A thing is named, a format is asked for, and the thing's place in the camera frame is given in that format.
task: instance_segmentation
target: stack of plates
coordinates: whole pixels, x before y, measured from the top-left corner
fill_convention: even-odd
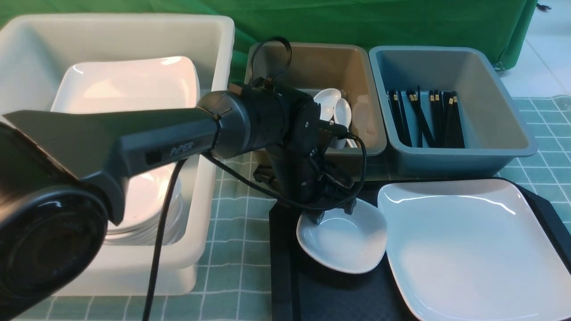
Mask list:
[[[196,68],[186,57],[86,62],[68,69],[51,111],[72,114],[193,108],[200,96]],[[152,245],[174,165],[131,178],[120,225],[109,224],[105,244]],[[181,182],[172,193],[163,244],[184,233]]]
[[[161,167],[129,181],[125,214],[118,226],[107,228],[105,244],[152,245],[155,243],[160,213],[172,174],[172,167]],[[164,227],[163,245],[174,243],[182,231],[178,224],[183,212],[180,179],[176,180]]]

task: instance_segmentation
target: small white dish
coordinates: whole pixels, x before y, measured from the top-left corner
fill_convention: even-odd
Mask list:
[[[349,106],[349,103],[345,99],[340,98],[335,104],[333,108],[333,120],[335,123],[347,128],[351,126],[351,106]]]
[[[320,264],[336,271],[362,274],[373,270],[385,254],[387,222],[378,208],[357,199],[352,215],[336,208],[320,225],[301,215],[297,241]]]
[[[337,124],[345,126],[347,130],[351,125],[351,106],[343,98],[340,98],[337,101],[337,104],[335,104],[335,108],[333,108],[333,121],[335,121]],[[351,147],[351,143],[349,141],[355,144],[352,139],[335,139],[333,142],[334,148],[342,149],[345,147],[346,143],[349,143],[349,146]]]
[[[187,57],[71,66],[62,79],[52,111],[113,111],[192,108],[200,97],[196,68]]]
[[[509,182],[395,183],[378,202],[393,276],[420,320],[571,317],[571,275]]]
[[[328,88],[318,92],[313,101],[321,105],[321,114],[319,119],[330,121],[333,118],[333,110],[337,101],[341,99],[341,91],[335,88]]]

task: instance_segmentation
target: white plate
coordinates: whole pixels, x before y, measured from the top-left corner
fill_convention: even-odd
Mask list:
[[[417,318],[571,317],[571,275],[514,185],[395,183],[378,201],[390,227],[389,263]]]
[[[180,204],[182,202],[183,202],[182,196],[180,194],[172,198],[171,205],[168,209],[166,226],[172,224],[172,221],[174,221],[175,219],[178,220],[180,212],[182,211],[182,209],[180,208]],[[160,218],[160,213],[159,215],[156,216],[156,219],[151,221],[151,223],[139,227],[135,230],[116,233],[116,234],[107,234],[105,236],[105,241],[108,243],[118,243],[118,242],[133,243],[133,240],[138,240],[144,237],[145,235],[152,234],[153,231],[156,233],[156,229],[159,224],[159,218]]]
[[[195,107],[200,86],[186,57],[120,62],[85,62],[71,66],[62,79],[52,111],[115,111]]]
[[[171,166],[163,166],[131,178],[123,221],[117,226],[109,224],[107,233],[134,231],[158,221],[171,175]],[[181,188],[180,180],[177,179],[173,195],[179,195]]]
[[[336,271],[361,274],[373,270],[385,254],[387,223],[371,204],[357,199],[352,215],[326,211],[320,225],[305,216],[297,222],[297,241],[320,264]]]

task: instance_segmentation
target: green tablecloth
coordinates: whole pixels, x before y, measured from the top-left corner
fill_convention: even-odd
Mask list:
[[[249,47],[273,35],[295,42],[465,46],[512,68],[537,0],[4,0],[0,25],[31,13],[191,13],[236,23],[232,80]]]

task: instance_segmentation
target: white bowl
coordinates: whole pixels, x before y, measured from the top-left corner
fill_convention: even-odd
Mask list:
[[[320,264],[362,274],[379,265],[385,254],[387,222],[378,208],[357,199],[352,215],[340,208],[329,210],[320,225],[300,216],[296,234],[301,248]]]
[[[328,88],[318,92],[313,101],[321,105],[321,115],[319,119],[330,121],[333,118],[333,109],[337,101],[341,99],[341,91],[335,88]]]

